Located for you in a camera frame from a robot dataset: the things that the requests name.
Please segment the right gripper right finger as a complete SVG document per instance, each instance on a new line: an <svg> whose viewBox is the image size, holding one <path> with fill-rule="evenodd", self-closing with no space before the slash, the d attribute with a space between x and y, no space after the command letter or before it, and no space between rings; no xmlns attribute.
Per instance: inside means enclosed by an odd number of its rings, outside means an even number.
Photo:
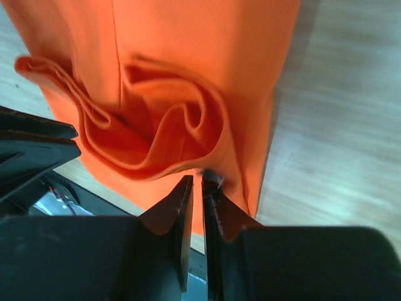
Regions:
<svg viewBox="0 0 401 301"><path fill-rule="evenodd" d="M202 174L209 300L399 300L400 260L378 230L264 226Z"/></svg>

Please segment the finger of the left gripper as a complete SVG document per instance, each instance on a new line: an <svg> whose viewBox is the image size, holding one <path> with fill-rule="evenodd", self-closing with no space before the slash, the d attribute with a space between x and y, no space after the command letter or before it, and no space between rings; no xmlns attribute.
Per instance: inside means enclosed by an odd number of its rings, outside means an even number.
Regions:
<svg viewBox="0 0 401 301"><path fill-rule="evenodd" d="M76 129L70 124L26 114L3 106L1 106L1 130L28 132L62 139L78 137Z"/></svg>
<svg viewBox="0 0 401 301"><path fill-rule="evenodd" d="M2 130L1 201L80 154L76 142L70 139Z"/></svg>

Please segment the orange t shirt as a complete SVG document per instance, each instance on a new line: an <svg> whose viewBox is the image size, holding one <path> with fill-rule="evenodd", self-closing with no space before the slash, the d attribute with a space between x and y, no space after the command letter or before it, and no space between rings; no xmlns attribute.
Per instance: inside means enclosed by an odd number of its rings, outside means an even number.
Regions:
<svg viewBox="0 0 401 301"><path fill-rule="evenodd" d="M81 161L148 209L212 169L257 212L273 90L299 1L3 1L29 51L14 65Z"/></svg>

